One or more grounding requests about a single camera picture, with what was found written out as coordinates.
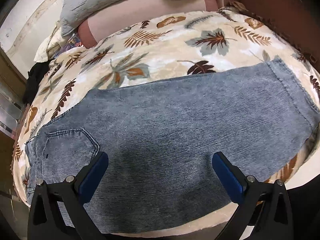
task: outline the denim fabric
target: denim fabric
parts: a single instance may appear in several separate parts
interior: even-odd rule
[[[63,181],[101,150],[109,167],[85,204],[100,231],[172,228],[230,202],[212,169],[213,153],[264,181],[297,154],[319,120],[281,59],[90,90],[28,142],[28,202],[36,178]],[[72,225],[63,204],[60,210]]]

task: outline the leaf-patterned blanket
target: leaf-patterned blanket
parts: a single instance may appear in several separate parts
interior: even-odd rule
[[[25,143],[52,118],[81,101],[90,89],[222,72],[277,57],[294,72],[320,107],[319,75],[310,63],[263,23],[241,15],[234,8],[158,17],[114,33],[91,49],[73,48],[61,54],[51,62],[52,68],[41,81],[17,141],[13,161],[17,193],[26,203],[29,162]],[[291,178],[308,157],[314,141],[315,136],[311,135],[300,152],[269,181]],[[202,221],[200,225],[195,220],[190,222],[194,223],[192,227],[188,223],[173,230],[182,234],[224,222],[219,211],[209,215],[210,222]]]

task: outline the white wall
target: white wall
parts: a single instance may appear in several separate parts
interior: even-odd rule
[[[28,78],[34,56],[60,18],[63,0],[19,0],[0,27],[0,46]]]

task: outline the metal screw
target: metal screw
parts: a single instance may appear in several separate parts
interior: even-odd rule
[[[37,183],[38,186],[42,186],[43,183],[44,183],[44,180],[43,179],[37,179],[36,183]]]
[[[74,176],[68,176],[68,177],[66,178],[66,182],[73,182],[74,179],[75,179]]]
[[[283,185],[284,185],[283,181],[280,180],[280,179],[277,179],[277,184],[278,184],[279,186],[283,186]]]
[[[247,176],[247,180],[249,182],[255,182],[256,178],[254,176],[252,176],[252,175],[249,175],[249,176]]]

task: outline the pink pillow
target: pink pillow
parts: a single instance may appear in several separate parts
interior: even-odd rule
[[[126,0],[106,7],[79,25],[78,35],[86,48],[138,22],[162,15],[191,11],[216,11],[216,0]]]

